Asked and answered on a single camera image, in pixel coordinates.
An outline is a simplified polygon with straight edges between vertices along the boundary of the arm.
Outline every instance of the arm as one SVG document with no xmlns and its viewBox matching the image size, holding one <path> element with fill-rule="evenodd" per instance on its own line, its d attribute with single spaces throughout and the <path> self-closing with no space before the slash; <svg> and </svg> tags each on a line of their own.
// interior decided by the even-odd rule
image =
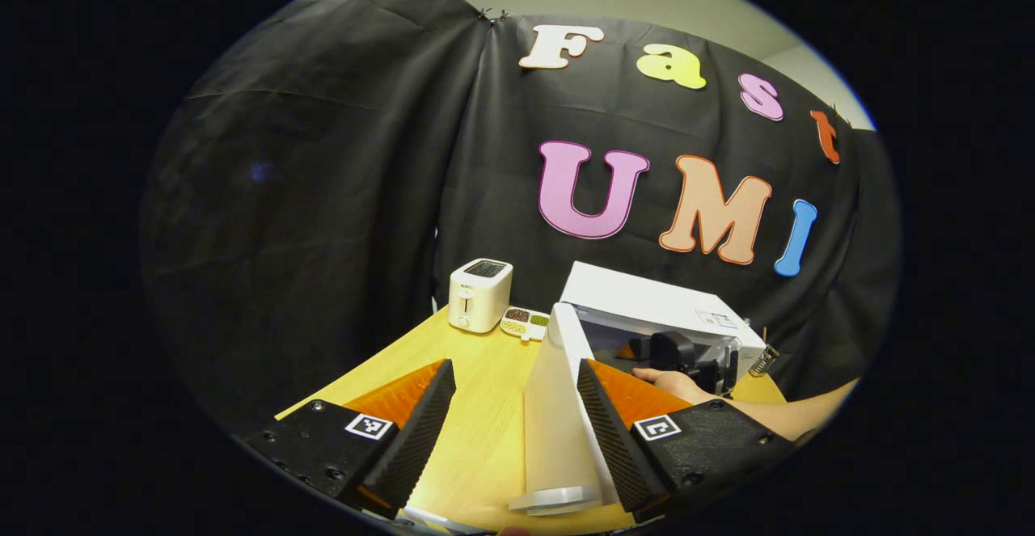
<svg viewBox="0 0 1035 536">
<path fill-rule="evenodd" d="M 673 393 L 690 405 L 701 405 L 721 398 L 713 393 L 703 391 L 697 383 L 682 373 L 655 370 L 653 367 L 633 367 L 632 374 L 638 379 L 653 383 L 659 389 Z M 821 395 L 793 403 L 750 403 L 728 398 L 722 400 L 736 407 L 748 417 L 753 418 L 755 421 L 769 427 L 783 439 L 796 441 L 804 434 L 825 425 L 858 382 L 859 380 L 856 379 L 828 393 L 821 393 Z"/>
</svg>

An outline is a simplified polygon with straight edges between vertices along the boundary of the pink letter u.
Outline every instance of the pink letter u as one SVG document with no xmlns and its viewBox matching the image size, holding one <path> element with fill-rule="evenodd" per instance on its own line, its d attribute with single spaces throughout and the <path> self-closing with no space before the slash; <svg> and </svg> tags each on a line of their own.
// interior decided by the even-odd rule
<svg viewBox="0 0 1035 536">
<path fill-rule="evenodd" d="M 605 238 L 618 233 L 628 219 L 632 193 L 641 172 L 650 169 L 650 160 L 639 153 L 612 150 L 603 155 L 611 167 L 611 189 L 603 211 L 584 215 L 574 205 L 579 168 L 591 152 L 578 143 L 546 142 L 539 146 L 545 159 L 539 185 L 539 212 L 554 229 L 581 238 Z"/>
</svg>

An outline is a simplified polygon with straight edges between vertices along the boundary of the table surface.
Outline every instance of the table surface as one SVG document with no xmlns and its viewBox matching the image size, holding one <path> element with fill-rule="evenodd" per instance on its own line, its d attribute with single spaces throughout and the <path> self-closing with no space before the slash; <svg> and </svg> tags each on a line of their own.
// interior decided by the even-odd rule
<svg viewBox="0 0 1035 536">
<path fill-rule="evenodd" d="M 521 526 L 533 534 L 587 534 L 635 524 L 620 504 L 555 516 L 507 510 L 525 494 L 524 389 L 540 341 L 522 341 L 495 327 L 472 334 L 449 325 L 448 308 L 326 387 L 276 415 L 282 419 L 313 399 L 343 405 L 418 367 L 453 362 L 453 395 L 424 473 L 408 507 L 454 523 L 500 530 Z M 744 377 L 733 398 L 786 403 L 768 377 Z"/>
</svg>

